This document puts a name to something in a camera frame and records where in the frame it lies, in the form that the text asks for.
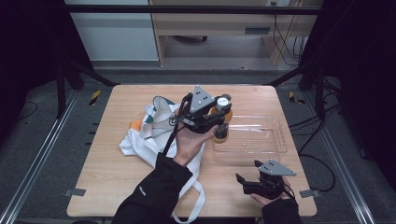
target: wooden tabletop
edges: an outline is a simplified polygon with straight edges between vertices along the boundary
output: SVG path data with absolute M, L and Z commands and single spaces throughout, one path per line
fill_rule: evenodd
M 201 85 L 212 96 L 230 94 L 233 114 L 242 116 L 277 117 L 281 124 L 287 152 L 279 153 L 279 162 L 297 176 L 288 176 L 301 216 L 313 216 L 317 208 L 312 197 L 301 198 L 299 191 L 309 189 L 303 167 L 291 138 L 288 123 L 278 100 L 276 90 L 270 86 Z M 85 189 L 84 196 L 73 195 L 67 208 L 71 217 L 113 217 L 120 203 L 152 168 L 136 156 L 124 156 L 119 144 L 132 120 L 142 119 L 144 106 L 151 105 L 156 95 L 180 103 L 193 85 L 119 85 L 110 95 L 106 110 L 93 139 L 76 189 Z M 261 206 L 243 193 L 235 173 L 247 181 L 257 182 L 259 172 L 251 163 L 214 161 L 213 144 L 206 143 L 198 180 L 205 189 L 206 201 L 200 217 L 260 217 Z M 187 217 L 196 202 L 198 193 L 189 189 L 177 204 L 177 214 Z

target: white tote bag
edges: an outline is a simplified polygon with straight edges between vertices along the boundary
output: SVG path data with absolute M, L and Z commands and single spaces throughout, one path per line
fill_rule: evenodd
M 130 128 L 125 139 L 121 141 L 120 149 L 123 154 L 126 156 L 137 155 L 152 167 L 155 167 L 157 154 L 159 152 L 163 152 L 169 136 L 174 130 L 174 126 L 169 124 L 169 118 L 174 116 L 175 110 L 179 107 L 180 105 L 176 105 L 161 96 L 155 96 L 153 99 L 153 105 L 145 106 L 146 115 L 141 123 L 141 129 L 136 130 L 134 128 Z M 204 188 L 197 180 L 204 148 L 205 144 L 202 145 L 200 152 L 187 165 L 189 170 L 192 172 L 192 177 L 182 188 L 179 194 L 180 198 L 190 187 L 194 187 L 199 192 L 199 197 L 195 206 L 192 208 L 187 221 L 181 221 L 175 212 L 172 213 L 172 217 L 178 223 L 191 223 L 194 221 L 198 217 L 204 205 Z M 176 153 L 177 144 L 176 140 L 174 140 L 166 156 L 174 158 Z

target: aluminum rail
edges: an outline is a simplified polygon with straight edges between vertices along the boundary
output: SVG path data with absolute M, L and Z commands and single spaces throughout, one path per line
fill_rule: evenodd
M 44 166 L 44 163 L 47 160 L 50 152 L 52 151 L 53 145 L 56 142 L 65 122 L 67 121 L 70 112 L 73 109 L 73 106 L 77 100 L 78 91 L 72 91 L 67 101 L 67 108 L 64 111 L 63 115 L 56 119 L 46 140 L 41 146 L 40 150 L 35 157 L 32 165 L 30 166 L 26 176 L 22 180 L 20 186 L 12 197 L 11 201 L 8 203 L 6 210 L 0 215 L 0 224 L 12 224 L 17 218 L 18 213 L 23 206 L 27 196 L 29 195 L 30 190 L 32 189 L 35 181 L 40 174 L 41 169 Z
M 44 5 L 44 9 L 77 13 L 179 13 L 179 14 L 261 14 L 322 15 L 339 12 L 322 7 L 237 7 L 237 6 L 140 6 L 140 5 Z
M 316 114 L 316 110 L 314 107 L 314 99 L 309 93 L 303 92 L 304 98 L 307 99 L 307 103 L 309 108 L 311 109 L 312 114 Z M 352 173 L 350 173 L 347 168 L 346 163 L 344 162 L 343 157 L 339 153 L 339 150 L 332 140 L 332 136 L 329 133 L 329 130 L 324 126 L 321 131 L 321 136 L 324 144 L 326 145 L 327 151 L 329 153 L 329 157 L 332 160 L 335 171 L 338 174 L 341 184 L 346 191 L 346 195 L 352 204 L 352 208 L 354 209 L 356 216 L 359 219 L 361 224 L 375 224 L 375 219 L 368 207 L 366 201 L 364 201 L 363 195 L 359 190 L 358 185 L 356 184 Z

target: transparent plastic tray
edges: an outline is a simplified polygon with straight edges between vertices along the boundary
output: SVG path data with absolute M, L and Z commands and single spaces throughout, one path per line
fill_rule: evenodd
M 277 117 L 233 116 L 225 143 L 214 144 L 215 161 L 279 161 L 288 151 Z

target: black cable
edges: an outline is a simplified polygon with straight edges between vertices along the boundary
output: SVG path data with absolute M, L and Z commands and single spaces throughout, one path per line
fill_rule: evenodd
M 297 39 L 299 39 L 299 38 L 301 38 L 301 40 L 300 40 L 299 53 L 297 54 L 297 53 L 295 52 L 295 49 L 296 49 Z M 300 60 L 301 60 L 301 58 L 302 58 L 302 56 L 303 56 L 304 39 L 305 39 L 304 36 L 301 36 L 301 37 L 296 36 L 296 37 L 294 37 L 293 55 L 294 55 L 294 58 L 298 60 L 298 63 L 300 62 Z
M 289 51 L 288 46 L 286 45 L 286 41 L 283 39 L 283 36 L 282 36 L 282 34 L 280 33 L 279 29 L 277 29 L 276 15 L 274 15 L 274 29 L 275 29 L 275 30 L 274 30 L 274 34 L 273 34 L 274 43 L 275 43 L 275 45 L 276 45 L 277 50 L 279 50 L 280 56 L 282 56 L 283 61 L 285 62 L 285 64 L 290 65 L 290 66 L 296 66 L 296 65 L 298 65 L 298 64 L 291 64 L 291 63 L 288 63 L 288 62 L 286 61 L 286 59 L 285 59 L 285 56 L 284 56 L 283 53 L 282 53 L 282 50 L 280 50 L 279 46 L 278 46 L 277 43 L 276 43 L 275 32 L 276 32 L 276 30 L 278 30 L 278 32 L 279 32 L 279 34 L 280 34 L 280 37 L 282 38 L 282 40 L 283 40 L 283 42 L 284 42 L 284 44 L 285 44 L 285 46 L 286 46 L 286 49 Z
M 33 112 L 31 112 L 30 114 L 28 114 L 28 115 L 26 115 L 26 116 L 23 116 L 23 117 L 20 117 L 20 118 L 17 118 L 17 119 L 26 119 L 26 118 L 29 118 L 30 116 L 32 116 L 36 111 L 37 111 L 37 109 L 38 109 L 38 105 L 35 103 L 35 102 L 30 102 L 30 101 L 27 101 L 27 102 L 25 102 L 26 104 L 33 104 L 34 106 L 35 106 L 35 109 L 33 110 Z
M 311 189 L 317 189 L 317 190 L 319 190 L 319 191 L 321 191 L 321 192 L 328 192 L 328 191 L 332 190 L 332 189 L 335 187 L 335 182 L 336 182 L 336 180 L 335 180 L 335 174 L 334 174 L 334 172 L 332 171 L 332 168 L 330 168 L 329 165 L 327 165 L 324 161 L 322 161 L 322 160 L 320 160 L 320 159 L 318 159 L 318 158 L 316 158 L 316 157 L 314 157 L 314 156 L 308 155 L 308 154 L 299 154 L 299 156 L 300 156 L 300 157 L 311 158 L 311 159 L 313 159 L 313 160 L 315 160 L 315 161 L 318 161 L 319 163 L 321 163 L 322 165 L 324 165 L 324 166 L 329 170 L 329 172 L 332 174 L 332 184 L 331 184 L 328 188 L 326 188 L 326 189 L 319 189 L 319 188 L 314 188 L 314 187 L 311 187 L 311 186 L 309 186 L 309 188 L 311 188 Z
M 307 136 L 307 135 L 311 135 L 313 133 L 294 133 L 291 136 Z
M 323 97 L 323 100 L 326 100 L 327 97 L 329 97 L 329 96 L 331 96 L 331 95 L 335 95 L 335 94 L 336 94 L 335 91 L 329 92 L 329 93 L 327 93 L 327 94 Z
M 181 129 L 177 130 L 176 133 L 180 132 L 181 130 L 183 130 L 186 126 L 181 127 Z
M 314 121 L 312 121 L 312 122 L 310 122 L 310 123 L 305 124 L 304 126 L 302 126 L 302 127 L 300 127 L 300 128 L 293 129 L 293 130 L 290 130 L 290 131 L 291 131 L 291 132 L 298 131 L 298 130 L 300 130 L 300 129 L 302 129 L 302 128 L 305 128 L 306 126 L 312 125 L 312 124 L 314 124 L 314 123 L 316 123 L 316 122 L 318 122 L 317 119 L 314 120 Z
M 308 138 L 308 140 L 304 143 L 304 145 L 300 148 L 300 150 L 298 151 L 298 155 L 300 155 L 303 150 L 305 149 L 306 145 L 308 145 L 309 142 L 311 142 L 311 140 L 314 138 L 314 136 L 320 131 L 321 128 L 323 128 L 324 126 L 324 121 L 322 121 L 319 126 L 317 127 L 317 129 L 312 133 L 312 135 Z
M 325 109 L 325 112 L 328 112 L 329 110 L 331 110 L 331 109 L 333 109 L 333 108 L 335 108 L 335 107 L 337 107 L 337 106 L 339 106 L 339 105 L 340 105 L 340 104 L 332 105 L 331 107 L 329 107 L 329 108 Z M 317 118 L 318 118 L 318 115 L 316 115 L 316 116 L 314 116 L 314 117 L 312 117 L 312 118 L 309 118 L 309 119 L 306 119 L 306 120 L 300 121 L 300 122 L 298 122 L 298 123 L 295 123 L 295 124 L 289 125 L 289 128 L 293 128 L 293 127 L 296 127 L 296 126 L 302 125 L 302 124 L 304 124 L 304 123 L 307 123 L 308 121 L 310 121 L 310 120 L 312 120 L 312 119 L 317 119 Z
M 332 113 L 334 113 L 334 111 L 336 111 L 336 110 L 338 110 L 338 109 L 341 109 L 341 105 L 340 104 L 337 104 L 338 105 L 338 107 L 336 108 L 336 109 L 334 109 L 331 113 L 330 113 L 330 115 L 328 116 L 328 117 L 331 117 L 332 116 Z
M 178 129 L 178 124 L 181 121 L 181 117 L 183 115 L 184 104 L 186 104 L 187 99 L 190 98 L 191 95 L 192 95 L 192 93 L 187 94 L 185 97 L 183 97 L 183 99 L 181 101 L 180 107 L 178 109 L 178 113 L 176 115 L 177 122 L 174 124 L 174 126 L 175 126 L 174 130 L 172 131 L 171 135 L 169 136 L 168 141 L 166 142 L 165 148 L 163 149 L 163 155 L 164 156 L 166 156 L 166 154 L 168 154 L 169 148 L 172 145 L 172 142 L 175 140 L 177 132 L 182 129 L 182 128 L 180 130 Z
M 181 115 L 177 115 L 177 116 L 173 116 L 171 118 L 169 118 L 169 125 L 170 126 L 175 126 L 176 124 L 179 124 L 182 120 L 184 119 L 184 117 Z
M 291 192 L 292 194 L 290 194 L 290 193 L 289 193 L 287 190 L 285 190 L 285 189 L 283 189 L 283 192 L 285 192 L 291 199 L 293 199 L 293 201 L 295 202 L 295 204 L 297 204 L 296 195 L 294 194 L 293 189 L 292 189 L 289 185 L 287 185 L 287 184 L 285 184 L 285 186 L 288 187 L 288 189 L 290 190 L 290 192 Z

